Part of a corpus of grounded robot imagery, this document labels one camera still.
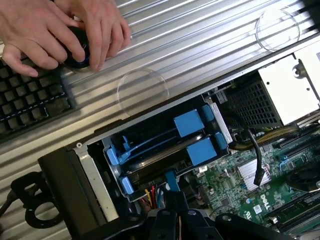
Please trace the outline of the person's left hand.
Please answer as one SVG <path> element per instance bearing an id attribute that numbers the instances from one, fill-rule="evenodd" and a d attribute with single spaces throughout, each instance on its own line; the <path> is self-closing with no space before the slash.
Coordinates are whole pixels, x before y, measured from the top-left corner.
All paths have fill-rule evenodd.
<path id="1" fill-rule="evenodd" d="M 99 71 L 106 58 L 115 57 L 131 40 L 131 29 L 114 0 L 55 0 L 71 19 L 71 26 L 84 29 L 90 51 L 90 67 Z"/>

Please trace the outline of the person's right hand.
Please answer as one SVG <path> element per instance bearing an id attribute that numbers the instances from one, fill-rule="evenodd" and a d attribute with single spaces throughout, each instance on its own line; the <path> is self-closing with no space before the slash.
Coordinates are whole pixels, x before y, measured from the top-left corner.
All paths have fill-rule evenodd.
<path id="1" fill-rule="evenodd" d="M 80 23 L 69 17 L 50 0 L 2 0 L 0 2 L 0 39 L 2 59 L 15 72 L 37 77 L 38 72 L 21 61 L 25 54 L 38 67 L 52 70 L 67 57 L 78 62 L 85 52 L 70 26 Z"/>

